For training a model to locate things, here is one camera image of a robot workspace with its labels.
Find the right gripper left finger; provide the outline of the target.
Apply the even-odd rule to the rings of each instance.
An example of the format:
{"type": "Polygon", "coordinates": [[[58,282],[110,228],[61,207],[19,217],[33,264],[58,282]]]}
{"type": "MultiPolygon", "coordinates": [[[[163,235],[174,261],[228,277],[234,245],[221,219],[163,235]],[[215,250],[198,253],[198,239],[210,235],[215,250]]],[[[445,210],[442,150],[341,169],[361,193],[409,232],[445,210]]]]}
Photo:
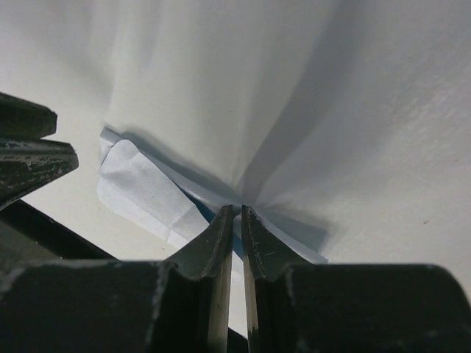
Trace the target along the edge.
{"type": "Polygon", "coordinates": [[[1,280],[3,352],[225,352],[233,209],[165,260],[124,261],[28,204],[1,222],[54,254],[1,280]]]}

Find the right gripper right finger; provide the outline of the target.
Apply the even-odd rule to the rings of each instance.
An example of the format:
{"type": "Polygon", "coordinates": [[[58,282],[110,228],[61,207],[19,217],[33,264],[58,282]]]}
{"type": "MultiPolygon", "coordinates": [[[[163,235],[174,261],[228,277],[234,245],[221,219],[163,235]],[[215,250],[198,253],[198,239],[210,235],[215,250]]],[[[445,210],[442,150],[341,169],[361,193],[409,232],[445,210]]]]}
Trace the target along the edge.
{"type": "Polygon", "coordinates": [[[313,264],[241,210],[251,352],[468,352],[470,303],[437,265],[313,264]]]}

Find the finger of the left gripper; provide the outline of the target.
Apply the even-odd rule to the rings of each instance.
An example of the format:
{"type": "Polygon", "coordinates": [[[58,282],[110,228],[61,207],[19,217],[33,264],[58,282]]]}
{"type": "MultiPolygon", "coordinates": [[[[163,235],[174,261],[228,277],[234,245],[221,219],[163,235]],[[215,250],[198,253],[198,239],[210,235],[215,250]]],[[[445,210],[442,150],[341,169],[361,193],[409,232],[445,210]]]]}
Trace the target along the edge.
{"type": "Polygon", "coordinates": [[[79,160],[68,143],[1,139],[1,209],[74,171],[79,160]]]}
{"type": "Polygon", "coordinates": [[[44,138],[57,131],[57,114],[40,104],[1,93],[1,135],[44,138]]]}

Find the blue cleaning cloth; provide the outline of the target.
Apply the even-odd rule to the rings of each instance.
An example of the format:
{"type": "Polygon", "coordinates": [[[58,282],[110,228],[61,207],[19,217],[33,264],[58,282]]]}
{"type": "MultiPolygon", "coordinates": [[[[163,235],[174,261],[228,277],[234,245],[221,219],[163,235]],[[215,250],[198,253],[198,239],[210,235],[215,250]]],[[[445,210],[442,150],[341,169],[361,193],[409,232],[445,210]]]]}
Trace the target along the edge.
{"type": "Polygon", "coordinates": [[[193,240],[219,209],[241,201],[183,176],[109,128],[100,134],[97,194],[114,213],[177,249],[193,240]]]}

